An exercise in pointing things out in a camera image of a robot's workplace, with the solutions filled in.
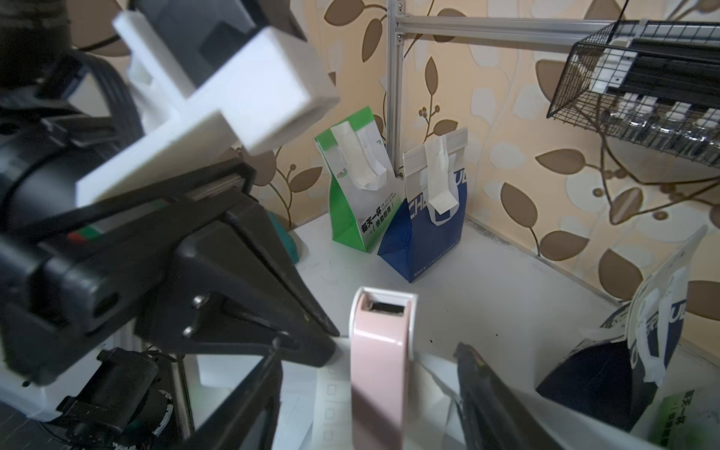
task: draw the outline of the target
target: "pink tape dispenser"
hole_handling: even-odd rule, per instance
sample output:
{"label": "pink tape dispenser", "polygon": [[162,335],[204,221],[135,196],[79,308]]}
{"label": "pink tape dispenser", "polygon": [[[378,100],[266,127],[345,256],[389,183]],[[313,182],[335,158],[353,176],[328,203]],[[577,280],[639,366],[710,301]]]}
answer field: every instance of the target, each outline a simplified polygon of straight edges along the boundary
{"label": "pink tape dispenser", "polygon": [[355,450],[401,450],[418,296],[361,287],[350,311]]}

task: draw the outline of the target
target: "teal object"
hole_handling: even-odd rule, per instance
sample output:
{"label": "teal object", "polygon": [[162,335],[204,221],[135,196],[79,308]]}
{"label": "teal object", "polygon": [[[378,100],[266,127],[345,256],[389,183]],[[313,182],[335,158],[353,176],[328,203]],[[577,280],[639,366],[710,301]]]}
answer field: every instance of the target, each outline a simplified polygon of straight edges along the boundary
{"label": "teal object", "polygon": [[285,250],[287,250],[287,254],[290,256],[290,259],[292,259],[292,263],[297,264],[297,262],[300,261],[300,256],[297,254],[297,246],[295,245],[295,241],[292,240],[289,234],[287,234],[285,228],[280,225],[280,220],[274,212],[268,211],[268,216],[270,216],[270,221],[275,227],[277,235],[280,236],[280,240],[282,241],[282,245],[285,247]]}

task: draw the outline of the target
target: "black metal rack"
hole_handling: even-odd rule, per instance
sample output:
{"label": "black metal rack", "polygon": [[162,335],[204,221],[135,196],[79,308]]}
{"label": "black metal rack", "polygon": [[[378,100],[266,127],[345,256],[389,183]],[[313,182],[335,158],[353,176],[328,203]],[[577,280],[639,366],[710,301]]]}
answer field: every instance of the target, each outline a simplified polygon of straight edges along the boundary
{"label": "black metal rack", "polygon": [[547,117],[720,167],[720,23],[617,21],[576,42]]}

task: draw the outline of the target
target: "screw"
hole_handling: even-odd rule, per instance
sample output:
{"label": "screw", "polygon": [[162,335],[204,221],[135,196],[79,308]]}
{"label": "screw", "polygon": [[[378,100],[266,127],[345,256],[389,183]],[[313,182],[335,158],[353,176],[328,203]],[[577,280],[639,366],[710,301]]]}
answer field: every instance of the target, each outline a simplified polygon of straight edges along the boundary
{"label": "screw", "polygon": [[210,299],[209,295],[196,295],[194,299],[192,299],[192,307],[195,309],[201,308],[207,301]]}

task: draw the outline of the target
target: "dark blue bag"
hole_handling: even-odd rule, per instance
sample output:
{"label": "dark blue bag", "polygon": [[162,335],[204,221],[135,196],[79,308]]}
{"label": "dark blue bag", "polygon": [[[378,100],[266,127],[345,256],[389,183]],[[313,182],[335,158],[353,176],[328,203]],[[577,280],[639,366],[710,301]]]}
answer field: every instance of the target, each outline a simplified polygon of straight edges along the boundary
{"label": "dark blue bag", "polygon": [[458,205],[438,214],[428,203],[428,174],[424,145],[405,152],[405,196],[390,222],[377,254],[412,282],[453,248],[462,234],[467,204],[464,150],[467,128],[442,136],[448,153],[448,185]]}
{"label": "dark blue bag", "polygon": [[680,340],[690,262],[706,231],[704,225],[684,242],[599,329],[586,330],[536,391],[630,431],[662,385]]}

